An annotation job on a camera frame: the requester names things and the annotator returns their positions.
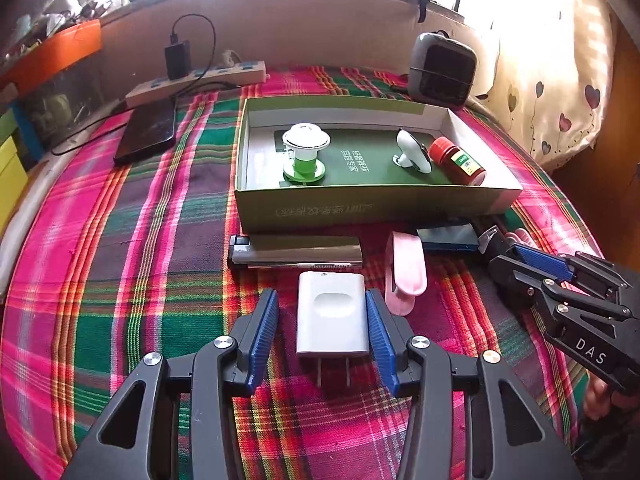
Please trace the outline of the white usb charger plug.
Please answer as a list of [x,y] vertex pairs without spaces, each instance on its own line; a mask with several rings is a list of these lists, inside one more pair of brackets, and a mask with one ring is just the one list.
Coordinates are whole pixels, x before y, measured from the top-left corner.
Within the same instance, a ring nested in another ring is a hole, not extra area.
[[322,362],[341,358],[350,386],[349,360],[370,351],[366,290],[360,273],[306,271],[299,275],[296,356],[317,362],[316,384],[322,385]]

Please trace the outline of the blue rectangular box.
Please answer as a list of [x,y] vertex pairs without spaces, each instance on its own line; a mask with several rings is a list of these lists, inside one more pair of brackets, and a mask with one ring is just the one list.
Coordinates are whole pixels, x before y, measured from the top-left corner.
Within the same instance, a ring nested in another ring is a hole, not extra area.
[[475,252],[479,247],[471,223],[443,224],[416,230],[427,252]]

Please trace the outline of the grey black rectangular device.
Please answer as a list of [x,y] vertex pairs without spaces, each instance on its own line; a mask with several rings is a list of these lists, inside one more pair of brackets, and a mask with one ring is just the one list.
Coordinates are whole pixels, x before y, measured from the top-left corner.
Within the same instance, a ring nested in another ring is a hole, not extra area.
[[360,241],[333,235],[232,235],[228,266],[251,269],[359,269]]

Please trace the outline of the red cap brown bottle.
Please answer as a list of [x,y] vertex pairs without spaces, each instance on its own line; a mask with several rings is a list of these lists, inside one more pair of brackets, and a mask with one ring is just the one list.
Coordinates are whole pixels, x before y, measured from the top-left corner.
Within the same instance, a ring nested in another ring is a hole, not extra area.
[[480,186],[484,182],[485,168],[446,136],[436,138],[427,154],[453,184]]

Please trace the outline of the white mushroom shaped object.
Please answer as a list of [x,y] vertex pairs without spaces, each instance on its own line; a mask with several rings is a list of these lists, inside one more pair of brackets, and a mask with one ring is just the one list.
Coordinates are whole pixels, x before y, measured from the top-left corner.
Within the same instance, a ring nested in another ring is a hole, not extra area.
[[408,131],[400,129],[396,136],[400,153],[393,156],[393,163],[404,169],[413,168],[421,174],[430,174],[432,165],[428,157],[426,146],[416,140]]

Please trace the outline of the white and green spool container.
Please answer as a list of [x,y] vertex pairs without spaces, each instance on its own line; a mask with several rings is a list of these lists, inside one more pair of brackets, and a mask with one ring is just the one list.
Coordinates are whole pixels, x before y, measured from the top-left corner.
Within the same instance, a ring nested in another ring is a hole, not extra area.
[[290,154],[283,164],[286,180],[295,184],[317,183],[326,175],[319,153],[331,143],[331,137],[311,122],[299,122],[282,134],[282,142]]

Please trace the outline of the plaid pink green tablecloth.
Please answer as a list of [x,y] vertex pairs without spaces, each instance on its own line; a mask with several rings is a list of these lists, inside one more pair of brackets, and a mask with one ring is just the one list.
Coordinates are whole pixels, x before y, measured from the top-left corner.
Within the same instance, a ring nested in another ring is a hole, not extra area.
[[[206,91],[178,111],[177,143],[163,155],[115,168],[119,133],[77,153],[48,192],[24,241],[4,300],[1,335],[1,479],[59,479],[70,454],[142,356],[194,352],[253,310],[266,287],[280,296],[280,324],[265,381],[235,401],[247,479],[395,479],[407,400],[382,386],[369,359],[323,364],[295,353],[297,273],[227,268],[239,231],[235,136],[248,98],[337,94],[401,99],[399,77],[356,68],[272,68],[265,84]],[[523,192],[498,225],[523,228],[546,252],[599,249],[544,172],[500,129],[458,116],[509,167]],[[430,284],[411,313],[417,333],[477,356],[495,348],[565,444],[578,435],[587,377],[541,336],[533,310],[514,316],[484,264],[429,256]]]

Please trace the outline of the heart pattern curtain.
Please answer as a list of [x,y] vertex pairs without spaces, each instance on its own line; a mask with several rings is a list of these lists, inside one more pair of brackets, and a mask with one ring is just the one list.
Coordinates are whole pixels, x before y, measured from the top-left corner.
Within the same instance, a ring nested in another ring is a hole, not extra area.
[[605,0],[462,0],[484,46],[472,95],[545,170],[591,148],[613,71]]

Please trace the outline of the green and white cardboard tray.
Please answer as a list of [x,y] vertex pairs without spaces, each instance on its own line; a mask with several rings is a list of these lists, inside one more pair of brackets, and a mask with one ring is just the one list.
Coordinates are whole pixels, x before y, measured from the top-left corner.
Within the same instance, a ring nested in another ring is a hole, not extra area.
[[[299,149],[283,137],[298,124],[319,127],[329,141],[311,150],[326,172],[316,183],[285,177]],[[396,141],[401,131],[421,146],[440,136],[454,142],[484,169],[484,181],[456,185],[438,165],[419,171]],[[242,109],[234,194],[248,234],[503,214],[522,191],[486,136],[443,107],[364,96],[265,96]]]

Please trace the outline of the black smartphone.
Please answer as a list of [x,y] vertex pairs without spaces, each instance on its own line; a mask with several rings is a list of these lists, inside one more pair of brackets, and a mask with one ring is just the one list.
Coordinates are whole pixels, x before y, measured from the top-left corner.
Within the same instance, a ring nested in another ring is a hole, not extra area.
[[137,107],[130,116],[113,157],[115,166],[125,166],[162,154],[176,143],[176,106],[172,99]]

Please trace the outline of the white power strip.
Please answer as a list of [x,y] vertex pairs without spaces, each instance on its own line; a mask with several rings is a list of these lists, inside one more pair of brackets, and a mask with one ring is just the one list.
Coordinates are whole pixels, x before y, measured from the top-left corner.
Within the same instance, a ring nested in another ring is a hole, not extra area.
[[156,78],[143,84],[138,84],[125,96],[128,107],[139,106],[178,96],[183,91],[199,89],[208,84],[232,84],[245,86],[246,84],[261,84],[267,79],[267,67],[264,61],[250,61],[234,64],[231,67],[210,68],[209,70],[194,70],[188,76],[171,80],[168,77]]

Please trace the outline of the yellow green boxes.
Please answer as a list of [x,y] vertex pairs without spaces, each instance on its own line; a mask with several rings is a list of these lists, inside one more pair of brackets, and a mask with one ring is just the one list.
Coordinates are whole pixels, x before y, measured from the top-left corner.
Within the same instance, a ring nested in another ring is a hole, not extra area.
[[20,156],[17,154],[14,133],[18,125],[9,108],[1,116],[1,148],[0,148],[0,226],[4,229],[12,210],[20,198],[28,177]]

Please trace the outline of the white plug in strip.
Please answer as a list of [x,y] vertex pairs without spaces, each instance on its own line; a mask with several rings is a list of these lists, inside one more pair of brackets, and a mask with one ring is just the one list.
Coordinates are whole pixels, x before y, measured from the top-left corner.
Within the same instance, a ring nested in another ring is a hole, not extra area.
[[231,68],[241,63],[242,58],[240,57],[239,53],[229,49],[222,52],[219,66],[222,68]]

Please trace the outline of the black charger adapter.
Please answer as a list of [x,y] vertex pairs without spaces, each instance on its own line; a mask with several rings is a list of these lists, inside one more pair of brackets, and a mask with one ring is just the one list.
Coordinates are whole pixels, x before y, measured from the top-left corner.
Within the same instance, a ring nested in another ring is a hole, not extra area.
[[190,42],[178,41],[165,48],[165,62],[169,80],[188,76],[192,70]]

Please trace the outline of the orange storage box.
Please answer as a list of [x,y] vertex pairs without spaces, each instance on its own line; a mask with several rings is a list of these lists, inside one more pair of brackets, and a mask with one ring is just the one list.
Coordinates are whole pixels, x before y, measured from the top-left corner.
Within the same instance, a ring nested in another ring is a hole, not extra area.
[[9,84],[18,96],[26,96],[62,70],[102,49],[99,20],[88,21],[58,32],[20,58],[1,75],[1,89]]

